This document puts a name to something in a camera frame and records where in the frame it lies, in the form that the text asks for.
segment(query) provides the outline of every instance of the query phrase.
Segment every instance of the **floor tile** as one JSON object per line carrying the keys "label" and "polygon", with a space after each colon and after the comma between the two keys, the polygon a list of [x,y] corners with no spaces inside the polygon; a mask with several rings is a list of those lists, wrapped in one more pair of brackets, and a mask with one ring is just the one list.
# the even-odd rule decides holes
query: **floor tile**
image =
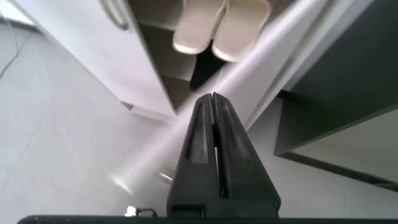
{"label": "floor tile", "polygon": [[[30,31],[15,28],[14,32],[20,48]],[[12,30],[5,24],[0,24],[0,43],[0,70],[2,70],[17,53]]]}
{"label": "floor tile", "polygon": [[349,180],[346,192],[348,218],[398,218],[398,193]]}
{"label": "floor tile", "polygon": [[33,214],[73,214],[76,195],[15,172],[0,195],[0,222],[15,224]]}
{"label": "floor tile", "polygon": [[3,190],[3,188],[6,186],[13,170],[4,166],[0,165],[0,195]]}
{"label": "floor tile", "polygon": [[108,174],[161,123],[131,114],[87,73],[75,75],[57,98],[17,168],[101,203],[132,197]]}
{"label": "floor tile", "polygon": [[76,71],[72,60],[59,55],[45,37],[32,34],[1,78],[0,164],[16,166],[69,74]]}
{"label": "floor tile", "polygon": [[51,98],[0,82],[0,164],[14,168],[46,115]]}

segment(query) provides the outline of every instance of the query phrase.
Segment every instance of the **small white object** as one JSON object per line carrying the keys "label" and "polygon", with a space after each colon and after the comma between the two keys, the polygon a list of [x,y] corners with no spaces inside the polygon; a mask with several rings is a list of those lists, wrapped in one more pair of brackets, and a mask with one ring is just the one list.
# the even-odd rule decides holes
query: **small white object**
{"label": "small white object", "polygon": [[127,207],[127,212],[124,214],[125,217],[135,217],[137,209],[133,206]]}
{"label": "small white object", "polygon": [[213,53],[227,62],[239,62],[256,44],[271,10],[268,0],[229,0]]}
{"label": "small white object", "polygon": [[226,0],[186,0],[174,33],[174,49],[199,54],[212,40],[224,14]]}

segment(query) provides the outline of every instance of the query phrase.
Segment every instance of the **pair of slippers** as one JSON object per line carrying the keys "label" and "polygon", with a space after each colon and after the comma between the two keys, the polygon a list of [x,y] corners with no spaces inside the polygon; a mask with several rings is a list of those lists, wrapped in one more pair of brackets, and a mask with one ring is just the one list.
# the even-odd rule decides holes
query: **pair of slippers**
{"label": "pair of slippers", "polygon": [[185,54],[213,53],[239,62],[249,52],[271,14],[268,0],[184,0],[173,47]]}

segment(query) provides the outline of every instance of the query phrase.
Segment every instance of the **white slipper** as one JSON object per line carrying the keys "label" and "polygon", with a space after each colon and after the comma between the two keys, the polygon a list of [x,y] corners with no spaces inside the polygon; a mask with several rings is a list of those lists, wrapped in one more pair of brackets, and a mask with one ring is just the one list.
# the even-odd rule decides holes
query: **white slipper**
{"label": "white slipper", "polygon": [[184,3],[173,47],[185,54],[199,54],[212,40],[224,14],[226,0],[186,0]]}
{"label": "white slipper", "polygon": [[239,62],[256,44],[271,10],[268,0],[229,0],[213,53],[227,62]]}

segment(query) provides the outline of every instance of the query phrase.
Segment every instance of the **white wall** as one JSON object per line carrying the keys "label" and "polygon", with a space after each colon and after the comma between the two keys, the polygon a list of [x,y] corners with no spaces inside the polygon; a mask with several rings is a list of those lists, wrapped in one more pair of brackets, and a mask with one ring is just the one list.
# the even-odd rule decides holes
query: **white wall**
{"label": "white wall", "polygon": [[11,3],[7,0],[0,0],[0,13],[13,21],[21,22],[30,26],[34,26],[34,23],[18,11]]}

